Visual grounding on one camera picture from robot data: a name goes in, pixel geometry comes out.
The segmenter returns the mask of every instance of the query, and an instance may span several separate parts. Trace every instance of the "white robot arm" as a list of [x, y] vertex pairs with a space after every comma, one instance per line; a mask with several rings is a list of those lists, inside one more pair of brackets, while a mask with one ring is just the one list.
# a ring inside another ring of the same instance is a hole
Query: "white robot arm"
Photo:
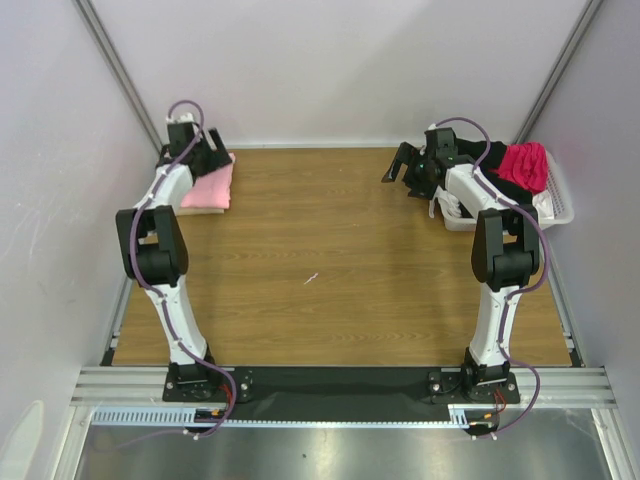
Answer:
[[[201, 133], [191, 114], [177, 120], [169, 118], [167, 122], [169, 144], [162, 149], [155, 179], [133, 208], [117, 213], [116, 226], [125, 272], [132, 279], [144, 279], [142, 286], [167, 335], [170, 375], [176, 378], [175, 383], [187, 384], [189, 392], [196, 392], [193, 396], [206, 398], [211, 394], [207, 384], [211, 384], [213, 373], [196, 359], [215, 362], [187, 296], [185, 275], [189, 257], [175, 212], [198, 177], [231, 163], [232, 159], [217, 130]], [[174, 159], [179, 156], [184, 158], [176, 163]], [[130, 248], [132, 230], [137, 239], [134, 252]], [[154, 235], [155, 241], [147, 241]], [[139, 269], [138, 277], [133, 258]]]
[[[407, 165], [403, 182], [409, 196], [433, 199], [438, 187], [460, 200], [477, 220], [471, 263], [481, 282], [480, 308], [476, 332], [463, 363], [465, 386], [471, 388], [504, 383], [509, 375], [509, 339], [520, 290], [539, 268], [539, 243], [536, 229], [506, 204], [514, 204], [487, 180], [474, 160], [458, 155], [451, 128], [433, 128], [426, 132], [427, 144], [418, 150], [408, 143], [400, 145], [391, 167], [382, 178], [394, 181], [402, 164]], [[537, 221], [532, 206], [520, 205]], [[503, 232], [517, 238], [505, 242]]]

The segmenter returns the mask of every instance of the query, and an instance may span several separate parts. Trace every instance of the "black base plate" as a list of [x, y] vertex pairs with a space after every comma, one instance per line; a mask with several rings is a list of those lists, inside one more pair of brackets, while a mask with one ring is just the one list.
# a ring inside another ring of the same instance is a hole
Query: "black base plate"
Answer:
[[[493, 411], [496, 388], [519, 403], [515, 376], [463, 392], [460, 370], [440, 367], [238, 367], [235, 420], [279, 422], [433, 422], [450, 420], [449, 404], [484, 404]], [[165, 396], [189, 399], [175, 388]], [[206, 403], [226, 402], [216, 391]]]
[[478, 385], [469, 389], [463, 388], [460, 372], [429, 372], [429, 400], [434, 404], [476, 403], [494, 405], [494, 393], [498, 390], [508, 404], [520, 403], [520, 392], [516, 376], [509, 373], [507, 381]]
[[[248, 402], [251, 399], [253, 382], [251, 369], [238, 367], [228, 373], [233, 377], [237, 387], [236, 403]], [[212, 374], [205, 381], [180, 385], [175, 373], [169, 369], [164, 382], [162, 400], [168, 403], [226, 403], [227, 395], [218, 387], [219, 384], [220, 374]]]

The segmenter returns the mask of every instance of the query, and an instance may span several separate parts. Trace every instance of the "wooden table surface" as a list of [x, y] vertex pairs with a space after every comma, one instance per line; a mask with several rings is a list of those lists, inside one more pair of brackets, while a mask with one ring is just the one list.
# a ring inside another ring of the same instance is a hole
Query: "wooden table surface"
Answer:
[[[408, 198], [401, 177], [380, 183], [394, 153], [240, 150], [231, 209], [180, 217], [189, 297], [218, 363], [462, 361], [480, 299], [473, 233], [429, 218], [428, 202]], [[536, 365], [569, 363], [548, 285], [521, 300], [511, 349]], [[168, 359], [155, 310], [136, 286], [114, 364]]]

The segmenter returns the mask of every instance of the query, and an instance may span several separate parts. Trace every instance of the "pink cloth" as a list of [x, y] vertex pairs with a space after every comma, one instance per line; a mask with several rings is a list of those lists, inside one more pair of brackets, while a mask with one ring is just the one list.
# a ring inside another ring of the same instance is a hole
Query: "pink cloth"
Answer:
[[535, 142], [509, 145], [500, 168], [495, 172], [500, 178], [520, 185], [534, 195], [543, 192], [549, 175], [547, 151]]
[[200, 177], [182, 199], [182, 208], [229, 208], [233, 163]]

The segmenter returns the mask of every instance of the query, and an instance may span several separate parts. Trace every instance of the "metal floor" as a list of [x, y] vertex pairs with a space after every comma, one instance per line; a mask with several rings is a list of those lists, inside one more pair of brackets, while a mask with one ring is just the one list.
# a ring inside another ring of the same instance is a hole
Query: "metal floor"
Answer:
[[165, 435], [98, 452], [152, 431], [92, 426], [76, 480], [612, 478], [588, 409], [534, 410], [497, 441], [460, 430], [228, 427], [198, 442]]

